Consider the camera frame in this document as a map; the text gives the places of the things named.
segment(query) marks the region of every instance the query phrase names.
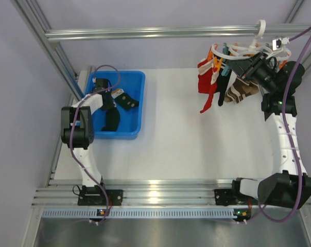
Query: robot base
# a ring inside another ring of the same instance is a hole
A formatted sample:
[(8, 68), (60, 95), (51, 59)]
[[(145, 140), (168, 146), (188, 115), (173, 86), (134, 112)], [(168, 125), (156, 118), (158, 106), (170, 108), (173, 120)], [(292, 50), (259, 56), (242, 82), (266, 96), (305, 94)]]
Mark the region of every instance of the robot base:
[[(106, 189), (111, 206), (121, 206), (124, 191), (122, 189)], [(106, 199), (101, 189), (94, 187), (82, 186), (79, 193), (79, 206), (106, 206)]]

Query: aluminum extrusion bar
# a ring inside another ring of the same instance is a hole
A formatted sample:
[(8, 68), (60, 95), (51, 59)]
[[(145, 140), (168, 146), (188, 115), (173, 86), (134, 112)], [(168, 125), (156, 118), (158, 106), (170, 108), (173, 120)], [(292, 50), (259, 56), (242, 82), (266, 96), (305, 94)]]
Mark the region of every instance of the aluminum extrusion bar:
[(41, 47), (50, 58), (50, 61), (56, 70), (60, 73), (66, 84), (69, 86), (73, 97), (77, 100), (80, 100), (83, 97), (83, 93), (79, 88), (78, 83), (76, 82), (75, 75), (70, 73), (69, 69), (65, 67), (61, 57), (53, 51), (49, 41), (45, 37), (45, 32), (40, 25), (38, 18), (34, 14), (33, 9), (31, 9), (31, 6), (24, 0), (11, 0), (11, 2), (15, 6), (17, 12), (21, 15), (22, 19), (25, 21), (27, 27), (30, 29), (35, 39), (39, 42)]
[(306, 0), (296, 0), (293, 6), (291, 7), (289, 14), (285, 18), (285, 23), (292, 23), (296, 16), (298, 15), (299, 11), (302, 9), (303, 4)]
[[(231, 182), (232, 180), (104, 180), (107, 189), (124, 191), (122, 207), (218, 207), (214, 189), (231, 188)], [(81, 185), (81, 181), (50, 183), (47, 188), (37, 189), (32, 206), (76, 207), (78, 198), (72, 192), (76, 184)]]
[[(289, 36), (299, 34), (311, 24), (270, 24), (264, 36)], [(227, 37), (253, 36), (259, 27), (254, 26), (213, 26), (213, 27), (159, 27), (159, 28), (123, 28), (123, 29), (72, 29), (47, 30), (50, 42), (110, 40), (110, 39), (147, 39), (181, 37)]]

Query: red sock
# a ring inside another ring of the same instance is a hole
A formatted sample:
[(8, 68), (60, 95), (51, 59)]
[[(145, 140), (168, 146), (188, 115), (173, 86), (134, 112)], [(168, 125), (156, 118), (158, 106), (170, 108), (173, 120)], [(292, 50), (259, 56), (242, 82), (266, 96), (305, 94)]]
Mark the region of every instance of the red sock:
[(201, 60), (198, 64), (198, 92), (200, 94), (209, 94), (211, 79), (213, 75), (212, 61), (208, 61), (207, 59)]
[(213, 97), (214, 94), (216, 92), (217, 89), (217, 77), (219, 75), (219, 72), (217, 72), (216, 68), (212, 68), (212, 77), (211, 77), (211, 82), (210, 82), (210, 88), (208, 91), (208, 99), (205, 103), (205, 105), (203, 106), (202, 111), (200, 111), (200, 113), (204, 113), (205, 111), (207, 111), (211, 106), (212, 106), (212, 102), (213, 102)]
[(209, 88), (209, 95), (208, 95), (208, 99), (205, 103), (205, 105), (203, 106), (202, 111), (200, 111), (200, 113), (204, 113), (205, 111), (207, 111), (211, 106), (212, 106), (212, 101), (213, 101), (213, 97), (214, 97), (214, 93), (217, 89), (217, 83), (214, 84), (210, 84), (210, 88)]

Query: black mounting bracket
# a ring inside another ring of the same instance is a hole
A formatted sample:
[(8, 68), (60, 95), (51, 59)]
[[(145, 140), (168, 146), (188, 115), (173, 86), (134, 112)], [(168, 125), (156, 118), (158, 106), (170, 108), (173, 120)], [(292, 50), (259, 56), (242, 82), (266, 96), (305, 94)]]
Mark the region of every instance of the black mounting bracket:
[(237, 195), (232, 189), (214, 189), (215, 203), (217, 206), (248, 205), (250, 199), (252, 205), (257, 205), (257, 200), (246, 195)]
[[(106, 199), (101, 189), (94, 187), (82, 186), (79, 193), (79, 206), (106, 206)], [(124, 191), (122, 189), (106, 189), (111, 206), (121, 206)]]

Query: brown striped sock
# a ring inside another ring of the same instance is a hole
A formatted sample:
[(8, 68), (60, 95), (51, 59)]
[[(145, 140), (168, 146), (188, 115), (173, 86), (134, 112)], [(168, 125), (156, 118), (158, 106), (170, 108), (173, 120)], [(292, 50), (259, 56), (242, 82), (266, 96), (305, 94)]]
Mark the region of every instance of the brown striped sock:
[(236, 101), (241, 102), (243, 99), (258, 92), (258, 84), (256, 81), (243, 81), (237, 77), (235, 82), (229, 87), (224, 98), (225, 102)]

